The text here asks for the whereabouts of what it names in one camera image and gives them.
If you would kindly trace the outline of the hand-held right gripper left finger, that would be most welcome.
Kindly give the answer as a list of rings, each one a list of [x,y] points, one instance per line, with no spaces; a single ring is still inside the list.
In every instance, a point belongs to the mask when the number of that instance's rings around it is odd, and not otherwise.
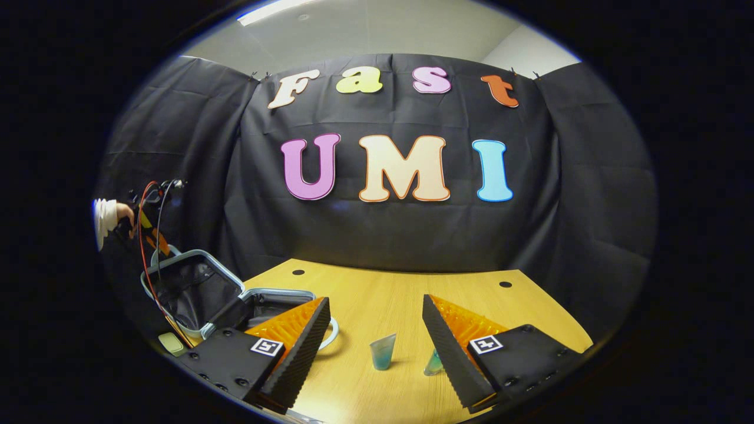
[[[329,298],[321,296],[245,331],[216,330],[177,360],[226,394],[284,414],[302,390],[330,320]]]

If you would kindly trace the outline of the white blue skincare tube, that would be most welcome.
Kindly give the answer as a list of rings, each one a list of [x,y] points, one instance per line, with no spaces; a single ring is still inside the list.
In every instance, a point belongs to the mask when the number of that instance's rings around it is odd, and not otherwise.
[[[392,362],[396,333],[384,336],[369,344],[372,365],[375,370],[387,370]]]

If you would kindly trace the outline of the pale green flat pad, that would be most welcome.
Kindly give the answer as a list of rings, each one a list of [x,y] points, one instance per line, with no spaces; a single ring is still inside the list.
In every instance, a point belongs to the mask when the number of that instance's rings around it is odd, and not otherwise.
[[[158,336],[158,341],[165,351],[174,357],[180,357],[187,351],[184,343],[174,333],[162,333]]]

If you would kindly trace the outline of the light blue suitcase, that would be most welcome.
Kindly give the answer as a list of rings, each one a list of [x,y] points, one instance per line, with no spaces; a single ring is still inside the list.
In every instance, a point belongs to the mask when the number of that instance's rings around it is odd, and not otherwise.
[[[164,310],[170,324],[177,325],[175,335],[187,352],[221,324],[250,329],[315,299],[304,290],[247,288],[210,253],[169,248],[169,258],[153,253],[140,279],[147,296]]]

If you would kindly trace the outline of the black backdrop cloth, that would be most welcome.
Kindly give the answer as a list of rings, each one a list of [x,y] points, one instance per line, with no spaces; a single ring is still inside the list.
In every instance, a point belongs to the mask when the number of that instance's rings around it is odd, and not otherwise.
[[[600,341],[655,245],[651,158],[586,64],[531,79],[454,57],[318,60],[258,80],[177,57],[122,108],[97,197],[181,179],[163,231],[242,279],[288,259],[519,269]]]

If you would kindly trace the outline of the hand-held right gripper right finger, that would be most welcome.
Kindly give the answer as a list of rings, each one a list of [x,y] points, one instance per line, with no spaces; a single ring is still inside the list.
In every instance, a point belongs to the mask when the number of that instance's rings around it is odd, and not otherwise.
[[[552,389],[594,341],[564,313],[559,328],[537,316],[495,320],[426,293],[422,320],[461,407],[508,408]]]

